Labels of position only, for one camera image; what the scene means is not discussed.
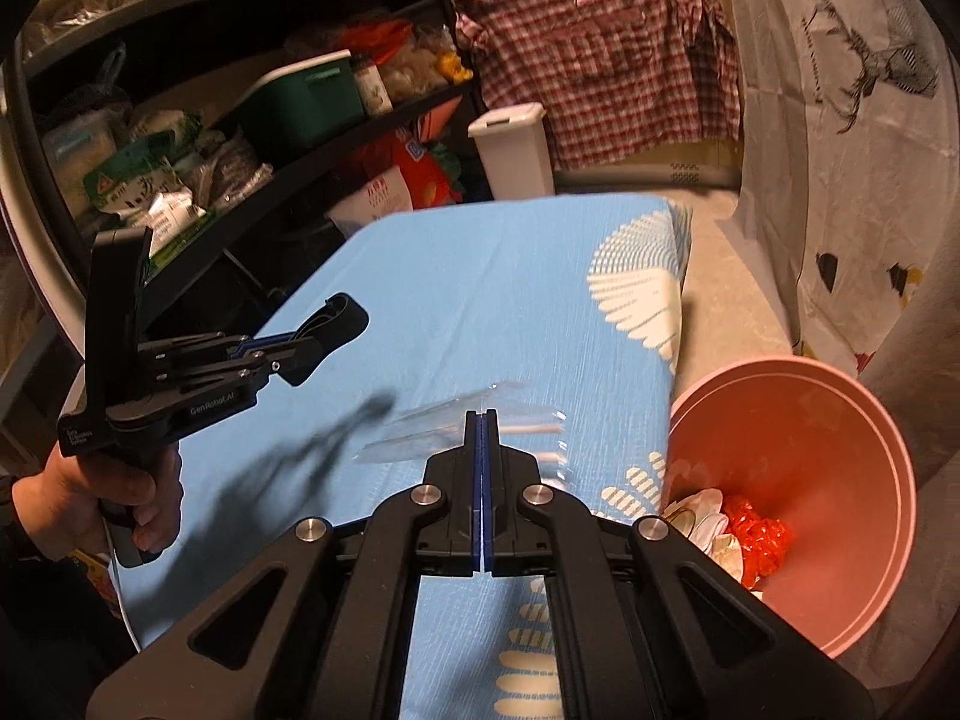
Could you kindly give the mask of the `person's left hand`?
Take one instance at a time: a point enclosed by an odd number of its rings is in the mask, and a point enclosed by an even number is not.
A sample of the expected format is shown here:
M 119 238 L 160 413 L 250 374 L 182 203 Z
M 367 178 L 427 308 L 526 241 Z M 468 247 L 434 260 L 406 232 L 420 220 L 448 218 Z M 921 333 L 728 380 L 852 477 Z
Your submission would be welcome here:
M 65 457 L 54 445 L 41 473 L 13 483 L 11 505 L 26 536 L 50 561 L 75 550 L 107 550 L 101 500 L 132 507 L 133 543 L 139 550 L 160 554 L 181 529 L 179 445 L 149 450 L 148 465 L 145 472 L 100 455 Z

